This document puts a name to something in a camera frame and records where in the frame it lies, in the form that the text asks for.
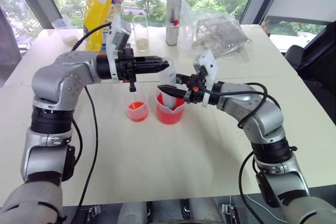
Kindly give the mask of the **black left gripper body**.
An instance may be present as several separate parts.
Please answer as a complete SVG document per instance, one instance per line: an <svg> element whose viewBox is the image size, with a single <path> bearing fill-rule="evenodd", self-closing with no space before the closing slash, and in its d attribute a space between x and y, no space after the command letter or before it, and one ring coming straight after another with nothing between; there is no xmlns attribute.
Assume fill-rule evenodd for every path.
<svg viewBox="0 0 336 224"><path fill-rule="evenodd" d="M130 92L136 92L135 82L135 57L132 48L124 48L118 52L118 58L115 61L118 80L129 83Z"/></svg>

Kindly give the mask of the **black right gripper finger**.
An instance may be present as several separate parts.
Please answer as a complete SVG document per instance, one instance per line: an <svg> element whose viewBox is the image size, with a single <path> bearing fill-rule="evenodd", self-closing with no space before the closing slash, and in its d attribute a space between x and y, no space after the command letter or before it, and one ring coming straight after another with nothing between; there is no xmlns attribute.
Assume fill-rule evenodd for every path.
<svg viewBox="0 0 336 224"><path fill-rule="evenodd" d="M193 74L191 76L187 76L184 74L177 73L176 74L176 84L192 84L193 83Z"/></svg>
<svg viewBox="0 0 336 224"><path fill-rule="evenodd" d="M161 92L163 92L163 93L165 93L169 96L172 96L174 98L179 98L179 99L182 99L184 101L188 101L188 98L186 97L187 91L185 91L185 90L181 90L181 89L178 89L175 86L171 86L171 85L167 85L167 84L159 85L157 88Z"/></svg>

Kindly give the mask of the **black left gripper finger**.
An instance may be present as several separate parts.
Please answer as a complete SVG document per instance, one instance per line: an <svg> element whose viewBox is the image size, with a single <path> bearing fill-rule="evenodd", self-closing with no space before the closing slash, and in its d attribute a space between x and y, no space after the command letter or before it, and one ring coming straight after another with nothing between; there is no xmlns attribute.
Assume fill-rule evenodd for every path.
<svg viewBox="0 0 336 224"><path fill-rule="evenodd" d="M169 63L167 60L164 60L158 56L143 56L143 57L135 57L135 62L137 65L143 66L168 66Z"/></svg>
<svg viewBox="0 0 336 224"><path fill-rule="evenodd" d="M136 65L135 74L158 73L169 66L168 63Z"/></svg>

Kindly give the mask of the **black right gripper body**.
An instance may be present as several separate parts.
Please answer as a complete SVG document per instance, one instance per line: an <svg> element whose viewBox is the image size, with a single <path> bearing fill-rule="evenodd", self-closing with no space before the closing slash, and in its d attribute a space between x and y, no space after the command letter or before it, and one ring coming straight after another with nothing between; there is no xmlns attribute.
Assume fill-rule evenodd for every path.
<svg viewBox="0 0 336 224"><path fill-rule="evenodd" d="M203 100L205 94L205 78L207 77L207 70L204 66L201 66L198 74L193 74L193 83L186 84L188 98L187 103L200 103Z"/></svg>

